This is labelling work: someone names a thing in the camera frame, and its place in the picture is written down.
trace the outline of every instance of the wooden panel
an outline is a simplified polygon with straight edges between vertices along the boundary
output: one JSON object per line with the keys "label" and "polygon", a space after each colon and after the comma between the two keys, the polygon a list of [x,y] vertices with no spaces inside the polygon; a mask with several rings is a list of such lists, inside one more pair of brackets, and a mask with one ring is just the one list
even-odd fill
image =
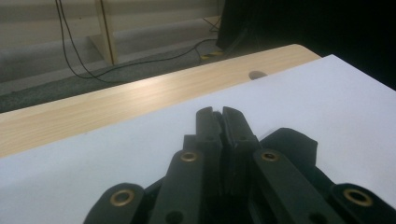
{"label": "wooden panel", "polygon": [[99,50],[108,64],[118,63],[118,54],[113,36],[113,27],[108,13],[107,0],[95,0],[99,25],[102,33],[90,36],[90,40]]}
{"label": "wooden panel", "polygon": [[[101,33],[93,0],[67,0],[63,3],[73,37]],[[61,28],[55,1],[0,1],[0,48],[20,47],[60,39]]]}
{"label": "wooden panel", "polygon": [[0,157],[273,74],[319,56],[292,45],[0,114]]}
{"label": "wooden panel", "polygon": [[107,0],[114,31],[219,15],[218,0]]}

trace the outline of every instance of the gray floor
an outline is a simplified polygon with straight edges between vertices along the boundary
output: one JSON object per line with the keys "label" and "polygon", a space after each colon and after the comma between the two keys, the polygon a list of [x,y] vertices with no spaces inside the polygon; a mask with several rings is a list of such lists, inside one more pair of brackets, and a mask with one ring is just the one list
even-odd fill
{"label": "gray floor", "polygon": [[[132,64],[183,54],[202,40],[215,39],[217,34],[210,32],[211,28],[206,21],[195,20],[115,33],[120,64],[113,67],[105,63],[88,37],[75,39],[75,43],[88,70],[100,74],[121,66],[101,79],[130,82],[198,65],[195,50],[174,60]],[[85,74],[70,43],[66,44],[73,68]],[[206,41],[198,51],[202,55],[219,50],[215,44],[216,41]],[[120,84],[75,77],[65,63],[60,41],[0,49],[0,69],[0,113]]]}

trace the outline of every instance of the table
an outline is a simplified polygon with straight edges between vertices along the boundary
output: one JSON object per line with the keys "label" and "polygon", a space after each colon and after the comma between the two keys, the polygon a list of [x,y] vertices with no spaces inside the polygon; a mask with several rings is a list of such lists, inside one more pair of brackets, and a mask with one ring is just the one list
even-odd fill
{"label": "table", "polygon": [[[260,62],[245,67],[245,72],[257,70]],[[220,71],[230,66],[231,63],[225,64]],[[226,75],[232,76],[234,70],[228,72]],[[42,123],[56,119],[59,113],[59,118],[64,119],[61,124],[71,127],[119,120],[113,113],[124,115],[127,109],[134,114],[129,115],[132,119],[110,122],[111,125],[1,158],[2,220],[10,224],[82,223],[106,189],[123,182],[146,188],[166,174],[173,154],[182,149],[183,136],[195,133],[195,113],[207,106],[216,111],[223,106],[240,110],[259,140],[282,127],[306,134],[318,141],[316,166],[334,183],[360,185],[396,206],[396,91],[333,55],[254,81],[246,81],[244,75],[241,84],[219,91],[211,91],[217,85],[211,85],[208,78],[190,82],[185,91],[175,89],[182,87],[177,83],[184,79],[176,78],[177,75],[180,74],[154,79],[150,83],[155,84],[154,90],[147,90],[151,85],[142,84],[135,86],[134,91],[112,91],[106,94],[110,100],[105,105],[91,104],[101,98],[100,94],[83,98],[81,102],[86,103],[80,106],[88,104],[88,108],[82,111],[74,106],[78,102],[54,106],[53,111],[50,106],[43,107],[50,113],[43,113],[47,117]],[[167,76],[175,77],[172,82],[162,82]],[[204,86],[208,87],[205,94],[191,93]],[[141,101],[136,100],[138,94],[131,95],[137,90],[146,90]],[[117,106],[111,113],[107,111],[110,114],[102,114],[107,107],[131,103],[138,107]],[[63,108],[66,114],[61,115]],[[41,114],[38,110],[32,113],[32,118]],[[96,114],[101,116],[90,119]],[[62,133],[62,125],[59,130],[49,126],[46,135],[50,131]],[[17,126],[22,129],[23,123]]]}
{"label": "table", "polygon": [[319,58],[290,45],[0,114],[0,157],[248,82],[252,71],[271,75]]}

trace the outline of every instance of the white sheet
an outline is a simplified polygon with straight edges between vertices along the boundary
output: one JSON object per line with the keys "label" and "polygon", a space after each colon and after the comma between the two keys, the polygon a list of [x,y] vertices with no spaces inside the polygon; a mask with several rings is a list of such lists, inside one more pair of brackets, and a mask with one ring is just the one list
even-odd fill
{"label": "white sheet", "polygon": [[329,56],[1,159],[0,222],[82,223],[106,189],[162,177],[195,112],[225,105],[260,139],[288,127],[317,140],[317,166],[335,183],[396,207],[396,91]]}

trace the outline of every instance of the black object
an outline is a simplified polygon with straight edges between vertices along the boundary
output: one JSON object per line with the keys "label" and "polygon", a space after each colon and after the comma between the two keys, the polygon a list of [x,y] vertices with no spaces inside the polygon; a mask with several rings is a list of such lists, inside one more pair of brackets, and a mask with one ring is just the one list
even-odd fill
{"label": "black object", "polygon": [[218,47],[229,56],[300,44],[396,90],[396,14],[374,0],[226,0]]}
{"label": "black object", "polygon": [[164,178],[147,189],[109,189],[84,223],[396,223],[370,190],[323,174],[309,137],[279,129],[259,142],[230,107],[204,108],[196,121]]}

